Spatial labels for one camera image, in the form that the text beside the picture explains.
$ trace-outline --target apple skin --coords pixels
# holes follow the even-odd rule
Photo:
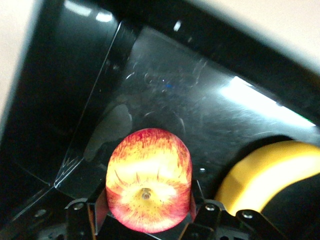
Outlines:
[[[174,134],[146,128],[127,136],[106,173],[108,207],[127,228],[158,233],[179,224],[190,210],[192,162]]]

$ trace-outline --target beige background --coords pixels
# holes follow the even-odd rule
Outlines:
[[[189,0],[320,74],[319,0]],[[0,140],[30,29],[42,0],[0,1]]]

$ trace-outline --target banana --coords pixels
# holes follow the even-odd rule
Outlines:
[[[215,200],[235,216],[243,209],[259,213],[285,187],[320,173],[320,148],[282,141],[263,146],[239,161],[219,187]]]

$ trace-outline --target red and yellow apple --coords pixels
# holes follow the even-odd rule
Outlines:
[[[158,233],[179,224],[190,210],[192,162],[174,134],[147,128],[114,150],[106,173],[108,207],[126,227]]]

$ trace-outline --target apple stem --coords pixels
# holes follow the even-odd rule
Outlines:
[[[142,188],[142,191],[143,191],[143,193],[142,193],[142,198],[143,198],[144,200],[149,199],[150,196],[151,196],[151,193],[150,193],[151,189],[150,189],[150,188]]]

